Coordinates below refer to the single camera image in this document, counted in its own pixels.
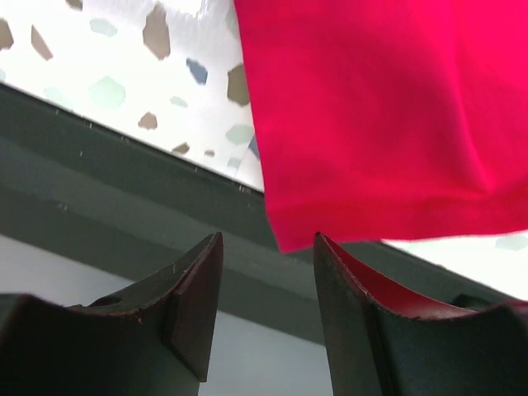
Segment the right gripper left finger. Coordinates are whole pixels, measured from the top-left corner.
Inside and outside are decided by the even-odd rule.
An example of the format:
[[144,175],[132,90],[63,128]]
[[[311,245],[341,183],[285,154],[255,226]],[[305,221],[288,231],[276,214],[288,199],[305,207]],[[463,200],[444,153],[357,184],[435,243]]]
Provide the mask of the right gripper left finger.
[[221,233],[212,233],[173,264],[74,312],[96,317],[161,319],[161,343],[197,378],[207,380],[224,261]]

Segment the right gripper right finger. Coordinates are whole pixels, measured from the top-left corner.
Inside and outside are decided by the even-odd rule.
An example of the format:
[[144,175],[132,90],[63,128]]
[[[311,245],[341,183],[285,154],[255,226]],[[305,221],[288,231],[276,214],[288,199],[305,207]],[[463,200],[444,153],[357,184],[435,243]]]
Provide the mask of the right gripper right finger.
[[485,395],[468,309],[410,290],[329,238],[313,269],[336,395]]

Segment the red t shirt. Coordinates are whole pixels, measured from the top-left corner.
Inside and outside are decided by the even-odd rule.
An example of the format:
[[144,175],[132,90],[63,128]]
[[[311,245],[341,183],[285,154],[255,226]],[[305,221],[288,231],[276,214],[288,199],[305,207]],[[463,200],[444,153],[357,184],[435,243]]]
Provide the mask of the red t shirt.
[[526,2],[234,8],[281,251],[526,229]]

